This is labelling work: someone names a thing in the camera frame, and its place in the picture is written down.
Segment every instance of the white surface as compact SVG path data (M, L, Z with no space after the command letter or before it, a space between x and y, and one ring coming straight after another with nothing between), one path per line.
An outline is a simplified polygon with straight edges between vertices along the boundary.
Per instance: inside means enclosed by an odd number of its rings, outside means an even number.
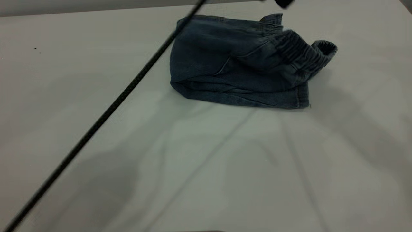
M0 228L189 9L0 19ZM339 47L310 82L312 108L184 99L168 53L20 231L410 231L412 15L388 0L297 1L284 13L309 43Z

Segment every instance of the dark blue denim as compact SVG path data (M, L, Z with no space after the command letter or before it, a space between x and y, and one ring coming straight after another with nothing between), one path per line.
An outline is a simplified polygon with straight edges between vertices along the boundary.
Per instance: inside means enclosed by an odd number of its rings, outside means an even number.
M260 21L196 16L173 45L172 87L186 98L222 104L309 106L307 82L337 47L323 40L310 46L281 21L282 14Z

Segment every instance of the folded jeans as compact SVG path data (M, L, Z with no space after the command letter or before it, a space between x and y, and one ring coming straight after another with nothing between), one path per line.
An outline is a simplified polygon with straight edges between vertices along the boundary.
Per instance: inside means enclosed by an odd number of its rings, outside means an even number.
M281 23L282 14L260 21L196 16L173 45L172 87L186 98L222 104L309 106L308 81L337 47L324 40L310 46Z

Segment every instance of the seam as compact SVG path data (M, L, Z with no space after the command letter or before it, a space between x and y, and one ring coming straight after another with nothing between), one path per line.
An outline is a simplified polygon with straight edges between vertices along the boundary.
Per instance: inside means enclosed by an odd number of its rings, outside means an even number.
M227 63L229 62L229 60L230 60L230 56L226 59L225 63L224 63L223 66L220 68L220 70L219 70L216 74L213 74L212 76L217 76L217 75L219 75L219 74L225 69L225 67L226 67Z
M259 49L261 49L262 47L264 47L268 42L269 42L269 40L265 41L263 44L259 45L257 48L253 49L252 51L250 51L246 54L243 54L243 55L235 55L235 57L243 58L243 57L250 56L253 53L255 53L256 51L258 51Z

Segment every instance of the denim pants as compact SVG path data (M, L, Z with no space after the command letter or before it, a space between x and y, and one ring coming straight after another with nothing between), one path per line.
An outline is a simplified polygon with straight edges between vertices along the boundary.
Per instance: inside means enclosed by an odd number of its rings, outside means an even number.
M260 21L196 16L173 45L172 87L186 98L222 104L309 106L308 80L337 47L323 40L310 46L281 21L282 14Z

